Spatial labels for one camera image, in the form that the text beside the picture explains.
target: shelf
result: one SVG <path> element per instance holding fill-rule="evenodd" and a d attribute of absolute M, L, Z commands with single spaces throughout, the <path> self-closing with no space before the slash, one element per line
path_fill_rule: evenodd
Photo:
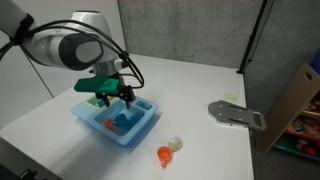
<path fill-rule="evenodd" d="M 301 111 L 300 115 L 320 121 L 320 114 L 316 113 L 316 112 L 303 110 L 303 111 Z"/>
<path fill-rule="evenodd" d="M 319 137 L 315 137 L 315 136 L 312 136 L 312 135 L 309 135 L 309 134 L 305 134 L 303 132 L 294 132 L 294 131 L 290 131 L 290 130 L 286 129 L 285 133 L 320 142 L 320 138 Z"/>
<path fill-rule="evenodd" d="M 312 159 L 312 160 L 315 160 L 315 161 L 318 161 L 320 162 L 320 151 L 318 149 L 318 154 L 316 156 L 310 156 L 310 155 L 307 155 L 305 153 L 302 153 L 298 150 L 296 150 L 295 146 L 297 144 L 297 138 L 292 136 L 292 135 L 289 135 L 289 134 L 283 134 L 279 139 L 278 141 L 274 144 L 274 148 L 277 148 L 277 149 L 280 149 L 280 150 L 283 150 L 283 151 L 286 151 L 286 152 L 289 152 L 289 153 L 292 153 L 292 154 L 295 154 L 295 155 L 298 155 L 298 156 L 302 156 L 302 157 L 305 157 L 305 158 L 308 158 L 308 159 Z"/>

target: floor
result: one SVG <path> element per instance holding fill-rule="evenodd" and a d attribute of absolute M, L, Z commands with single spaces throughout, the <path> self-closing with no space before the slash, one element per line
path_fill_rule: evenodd
<path fill-rule="evenodd" d="M 254 147 L 254 134 L 251 144 L 255 180 L 320 180 L 320 163 L 276 149 L 271 149 L 266 155 L 261 154 Z M 38 172 L 38 180 L 61 180 L 3 139 L 0 139 L 0 172 L 4 172 L 6 169 L 1 164 L 16 175 L 30 168 Z M 0 173 L 0 179 L 11 180 L 12 176 Z"/>

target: metal bracket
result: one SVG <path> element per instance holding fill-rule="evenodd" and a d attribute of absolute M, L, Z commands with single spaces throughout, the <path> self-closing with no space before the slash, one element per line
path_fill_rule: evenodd
<path fill-rule="evenodd" d="M 229 125 L 241 125 L 250 130 L 263 131 L 267 128 L 263 114 L 226 101 L 209 104 L 208 112 L 217 121 Z"/>

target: white table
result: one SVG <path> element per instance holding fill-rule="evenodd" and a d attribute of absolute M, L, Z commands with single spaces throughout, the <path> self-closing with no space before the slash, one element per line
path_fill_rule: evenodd
<path fill-rule="evenodd" d="M 253 179 L 248 129 L 221 126 L 206 110 L 226 94 L 245 106 L 242 75 L 229 68 L 132 58 L 146 80 L 136 95 L 160 106 L 138 145 L 123 148 L 73 115 L 70 109 L 92 96 L 73 89 L 5 126 L 0 136 L 66 180 Z M 184 146 L 162 169 L 156 152 L 173 136 Z"/>

